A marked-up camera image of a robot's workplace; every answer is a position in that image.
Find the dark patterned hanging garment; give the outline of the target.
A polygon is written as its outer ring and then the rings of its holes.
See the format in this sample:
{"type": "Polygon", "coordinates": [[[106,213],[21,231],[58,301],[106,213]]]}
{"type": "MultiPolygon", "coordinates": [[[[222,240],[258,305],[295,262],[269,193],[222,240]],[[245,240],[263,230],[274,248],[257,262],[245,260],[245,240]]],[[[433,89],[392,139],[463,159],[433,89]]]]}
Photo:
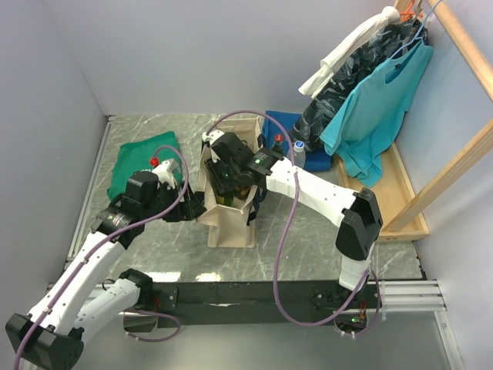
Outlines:
{"type": "Polygon", "coordinates": [[[417,36],[428,44],[428,30],[419,20],[387,25],[370,41],[358,48],[335,73],[332,79],[304,110],[290,131],[292,142],[301,140],[309,152],[322,150],[321,133],[335,117],[350,92],[382,62],[397,58],[411,50],[407,44],[417,36]]]}

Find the orange clothes hanger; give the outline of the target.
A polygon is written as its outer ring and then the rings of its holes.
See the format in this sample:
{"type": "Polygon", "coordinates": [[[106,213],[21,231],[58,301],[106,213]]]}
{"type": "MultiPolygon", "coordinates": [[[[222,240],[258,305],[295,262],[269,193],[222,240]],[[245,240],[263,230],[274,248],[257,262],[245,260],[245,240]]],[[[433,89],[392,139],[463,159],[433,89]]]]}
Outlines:
{"type": "Polygon", "coordinates": [[[401,21],[415,20],[422,17],[422,0],[396,1],[394,7],[400,12],[401,21]]]}

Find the white hanging garment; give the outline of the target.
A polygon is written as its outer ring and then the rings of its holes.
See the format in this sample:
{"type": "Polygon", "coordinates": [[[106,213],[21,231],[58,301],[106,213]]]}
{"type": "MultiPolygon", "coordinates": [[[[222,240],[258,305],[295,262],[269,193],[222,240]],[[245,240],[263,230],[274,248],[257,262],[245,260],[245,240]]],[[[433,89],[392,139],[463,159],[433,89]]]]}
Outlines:
{"type": "Polygon", "coordinates": [[[400,12],[392,6],[386,6],[379,14],[359,24],[338,46],[321,59],[320,68],[304,82],[298,91],[314,99],[358,48],[370,41],[387,25],[395,25],[400,21],[400,12]]]}

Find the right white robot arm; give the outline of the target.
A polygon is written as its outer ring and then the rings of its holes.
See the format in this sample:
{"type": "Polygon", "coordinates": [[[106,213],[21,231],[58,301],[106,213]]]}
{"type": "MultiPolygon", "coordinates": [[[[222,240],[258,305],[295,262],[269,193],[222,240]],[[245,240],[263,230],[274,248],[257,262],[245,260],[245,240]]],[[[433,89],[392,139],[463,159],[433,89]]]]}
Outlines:
{"type": "Polygon", "coordinates": [[[347,307],[364,299],[359,280],[369,268],[372,247],[383,225],[372,190],[356,191],[327,182],[268,148],[254,152],[233,132],[204,133],[202,142],[210,149],[206,167],[219,190],[256,186],[297,198],[337,227],[335,246],[342,254],[337,296],[347,307]]]}

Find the wooden clothes rack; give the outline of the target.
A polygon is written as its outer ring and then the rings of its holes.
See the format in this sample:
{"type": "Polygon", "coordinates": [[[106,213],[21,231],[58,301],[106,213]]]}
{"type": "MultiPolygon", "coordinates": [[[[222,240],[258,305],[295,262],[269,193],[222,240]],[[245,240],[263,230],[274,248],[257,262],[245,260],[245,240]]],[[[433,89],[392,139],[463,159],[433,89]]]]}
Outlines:
{"type": "Polygon", "coordinates": [[[374,187],[382,241],[456,236],[492,218],[492,3],[430,6],[434,53],[374,187]]]}

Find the red cap cola bottle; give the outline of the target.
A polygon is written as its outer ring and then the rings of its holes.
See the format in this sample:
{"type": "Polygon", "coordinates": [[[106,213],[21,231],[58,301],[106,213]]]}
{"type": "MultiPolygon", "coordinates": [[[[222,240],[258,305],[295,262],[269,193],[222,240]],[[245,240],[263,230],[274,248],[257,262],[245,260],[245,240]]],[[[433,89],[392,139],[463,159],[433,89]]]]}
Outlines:
{"type": "Polygon", "coordinates": [[[281,156],[283,156],[284,155],[283,142],[284,142],[283,134],[276,134],[273,139],[273,145],[271,147],[272,151],[279,153],[281,156]]]}

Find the silver top can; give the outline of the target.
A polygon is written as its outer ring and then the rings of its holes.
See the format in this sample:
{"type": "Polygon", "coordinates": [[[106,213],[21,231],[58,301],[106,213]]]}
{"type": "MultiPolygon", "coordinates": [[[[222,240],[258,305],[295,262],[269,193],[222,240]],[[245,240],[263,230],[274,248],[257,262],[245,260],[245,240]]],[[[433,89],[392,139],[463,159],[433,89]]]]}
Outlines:
{"type": "Polygon", "coordinates": [[[238,200],[245,200],[246,198],[248,198],[250,191],[251,191],[250,186],[240,185],[234,188],[234,196],[238,200]]]}

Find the green glass bottle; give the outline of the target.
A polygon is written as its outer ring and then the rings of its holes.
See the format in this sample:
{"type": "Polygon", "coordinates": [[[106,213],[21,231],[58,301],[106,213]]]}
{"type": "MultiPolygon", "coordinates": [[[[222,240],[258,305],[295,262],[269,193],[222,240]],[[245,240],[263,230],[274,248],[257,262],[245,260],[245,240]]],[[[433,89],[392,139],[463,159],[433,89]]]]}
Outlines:
{"type": "Polygon", "coordinates": [[[233,191],[219,191],[219,190],[214,190],[215,194],[215,199],[216,203],[226,206],[226,207],[232,207],[233,206],[233,191]]]}

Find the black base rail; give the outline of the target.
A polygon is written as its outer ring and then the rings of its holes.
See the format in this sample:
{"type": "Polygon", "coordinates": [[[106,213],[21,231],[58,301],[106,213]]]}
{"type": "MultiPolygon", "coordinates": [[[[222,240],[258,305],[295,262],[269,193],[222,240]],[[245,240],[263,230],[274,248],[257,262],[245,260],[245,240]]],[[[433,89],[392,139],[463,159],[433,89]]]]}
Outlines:
{"type": "MultiPolygon", "coordinates": [[[[284,310],[298,321],[315,322],[336,311],[350,292],[335,280],[280,281],[284,310]]],[[[270,281],[153,283],[136,307],[172,315],[183,325],[281,323],[270,281]]]]}

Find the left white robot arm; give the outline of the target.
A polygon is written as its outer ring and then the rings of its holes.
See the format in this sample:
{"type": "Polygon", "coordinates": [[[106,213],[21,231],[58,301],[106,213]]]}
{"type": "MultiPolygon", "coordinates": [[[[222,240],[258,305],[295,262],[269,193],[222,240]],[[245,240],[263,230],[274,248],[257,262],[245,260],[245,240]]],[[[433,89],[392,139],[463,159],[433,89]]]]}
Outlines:
{"type": "Polygon", "coordinates": [[[169,170],[138,171],[123,193],[99,212],[74,261],[28,314],[14,314],[5,331],[21,362],[40,369],[71,369],[86,342],[119,312],[158,307],[153,279],[135,269],[120,274],[93,301],[88,297],[106,270],[154,220],[195,220],[205,211],[189,182],[169,170]]]}

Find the clear blue cap bottle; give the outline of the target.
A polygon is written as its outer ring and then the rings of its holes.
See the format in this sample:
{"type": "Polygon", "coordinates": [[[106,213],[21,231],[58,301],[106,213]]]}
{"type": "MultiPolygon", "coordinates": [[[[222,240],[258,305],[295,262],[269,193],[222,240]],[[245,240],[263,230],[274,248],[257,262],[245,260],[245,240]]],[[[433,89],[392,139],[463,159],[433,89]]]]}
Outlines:
{"type": "Polygon", "coordinates": [[[301,140],[297,140],[289,149],[287,157],[289,159],[293,158],[294,165],[303,169],[306,162],[305,143],[301,140]]]}

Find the beige canvas tote bag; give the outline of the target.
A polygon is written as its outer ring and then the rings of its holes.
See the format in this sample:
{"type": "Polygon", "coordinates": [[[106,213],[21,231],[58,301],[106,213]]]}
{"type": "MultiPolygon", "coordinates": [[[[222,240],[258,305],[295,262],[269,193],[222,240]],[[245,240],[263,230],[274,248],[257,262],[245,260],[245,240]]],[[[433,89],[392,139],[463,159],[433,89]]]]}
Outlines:
{"type": "MultiPolygon", "coordinates": [[[[216,130],[224,133],[234,132],[248,147],[256,152],[259,149],[258,137],[261,134],[260,118],[226,119],[219,123],[216,130]]],[[[209,247],[253,247],[255,245],[255,212],[260,209],[258,187],[250,188],[246,198],[233,198],[230,207],[216,202],[212,175],[206,168],[206,161],[212,158],[210,148],[204,146],[200,157],[200,170],[196,186],[196,195],[203,195],[206,212],[197,222],[209,227],[207,245],[209,247]]]]}

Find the green folded t-shirt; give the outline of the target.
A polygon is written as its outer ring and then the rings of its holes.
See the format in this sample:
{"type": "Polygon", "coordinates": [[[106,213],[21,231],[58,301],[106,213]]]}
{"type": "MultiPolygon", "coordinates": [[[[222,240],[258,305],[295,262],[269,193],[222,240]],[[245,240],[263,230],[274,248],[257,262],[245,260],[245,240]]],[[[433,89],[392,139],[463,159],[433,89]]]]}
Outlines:
{"type": "Polygon", "coordinates": [[[179,149],[179,143],[173,131],[121,145],[112,170],[110,186],[106,191],[109,200],[113,200],[119,193],[125,191],[127,180],[136,171],[153,169],[150,160],[156,149],[163,145],[172,146],[176,150],[179,149]]]}

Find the turquoise hanging t-shirt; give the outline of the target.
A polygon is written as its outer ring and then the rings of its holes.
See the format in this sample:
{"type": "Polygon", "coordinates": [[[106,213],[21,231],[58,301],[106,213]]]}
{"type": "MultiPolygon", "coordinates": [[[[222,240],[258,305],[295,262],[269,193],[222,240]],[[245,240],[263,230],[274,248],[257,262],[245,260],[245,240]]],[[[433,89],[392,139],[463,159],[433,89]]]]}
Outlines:
{"type": "Polygon", "coordinates": [[[351,91],[320,135],[324,150],[338,155],[347,175],[365,187],[383,176],[381,154],[396,139],[433,48],[418,42],[408,53],[382,62],[351,91]]]}

